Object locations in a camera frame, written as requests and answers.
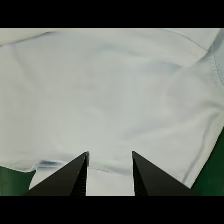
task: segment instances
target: green background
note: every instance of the green background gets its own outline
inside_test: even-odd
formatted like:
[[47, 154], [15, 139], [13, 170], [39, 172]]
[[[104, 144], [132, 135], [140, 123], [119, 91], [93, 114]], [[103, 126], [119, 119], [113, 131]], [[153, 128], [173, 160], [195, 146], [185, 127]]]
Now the green background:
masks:
[[[28, 191], [34, 173], [0, 167], [0, 196], [23, 195]], [[224, 196], [224, 131], [192, 189], [202, 196]]]

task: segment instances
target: t-shirt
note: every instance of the t-shirt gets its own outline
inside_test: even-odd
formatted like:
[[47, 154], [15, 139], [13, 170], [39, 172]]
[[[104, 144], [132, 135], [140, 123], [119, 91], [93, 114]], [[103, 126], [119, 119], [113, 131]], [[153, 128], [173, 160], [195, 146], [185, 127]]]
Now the t-shirt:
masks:
[[223, 38], [60, 29], [1, 46], [0, 165], [37, 169], [34, 186], [89, 151], [87, 195], [134, 195], [136, 151], [191, 187], [224, 125]]

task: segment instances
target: white cloth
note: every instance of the white cloth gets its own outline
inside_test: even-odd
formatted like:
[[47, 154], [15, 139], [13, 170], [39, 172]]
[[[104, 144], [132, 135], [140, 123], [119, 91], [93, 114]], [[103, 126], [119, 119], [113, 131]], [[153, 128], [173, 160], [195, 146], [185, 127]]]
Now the white cloth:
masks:
[[219, 29], [178, 32], [67, 29], [2, 46], [0, 165], [89, 151], [87, 195], [133, 195], [136, 151], [191, 187], [224, 125], [224, 48], [210, 47]]

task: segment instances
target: garment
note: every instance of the garment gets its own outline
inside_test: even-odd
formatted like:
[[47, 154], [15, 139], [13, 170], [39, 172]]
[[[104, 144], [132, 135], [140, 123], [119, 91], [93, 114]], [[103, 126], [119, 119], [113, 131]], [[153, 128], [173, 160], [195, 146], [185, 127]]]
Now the garment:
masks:
[[45, 178], [89, 151], [87, 195], [134, 195], [136, 151], [191, 187], [224, 124], [218, 33], [64, 29], [1, 46], [0, 165], [37, 168], [34, 186], [42, 161], [61, 164]]

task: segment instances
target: green table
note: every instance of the green table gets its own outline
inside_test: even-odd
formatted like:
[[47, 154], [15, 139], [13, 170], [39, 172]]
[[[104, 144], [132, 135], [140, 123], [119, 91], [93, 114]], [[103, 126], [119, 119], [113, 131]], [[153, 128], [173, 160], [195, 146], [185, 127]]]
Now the green table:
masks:
[[[0, 196], [23, 195], [34, 173], [21, 173], [0, 167]], [[224, 131], [192, 188], [199, 195], [224, 196]]]

